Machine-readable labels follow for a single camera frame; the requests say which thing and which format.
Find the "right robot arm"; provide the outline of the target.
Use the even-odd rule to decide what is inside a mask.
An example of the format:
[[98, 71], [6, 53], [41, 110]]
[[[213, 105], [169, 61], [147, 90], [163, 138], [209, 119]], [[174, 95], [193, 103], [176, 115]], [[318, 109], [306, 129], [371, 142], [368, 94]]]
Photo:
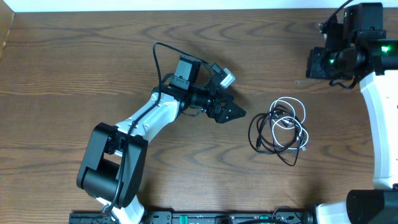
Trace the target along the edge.
[[397, 223], [397, 40], [387, 39], [380, 2], [340, 8], [319, 25], [324, 47], [310, 51], [306, 76], [330, 86], [360, 87], [368, 109], [374, 149], [372, 190], [350, 190], [346, 199], [305, 212], [304, 223]]

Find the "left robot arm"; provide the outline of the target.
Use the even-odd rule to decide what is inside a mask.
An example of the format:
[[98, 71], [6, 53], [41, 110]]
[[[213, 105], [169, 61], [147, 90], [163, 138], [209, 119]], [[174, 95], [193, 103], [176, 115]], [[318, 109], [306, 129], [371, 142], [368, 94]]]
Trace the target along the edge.
[[175, 72], [161, 77], [149, 101], [115, 125], [98, 124], [90, 136], [76, 184], [103, 204], [86, 222], [139, 223], [145, 209], [137, 198], [147, 147], [155, 136], [185, 110], [204, 112], [223, 124], [246, 112], [227, 92], [235, 75], [218, 64], [183, 55]]

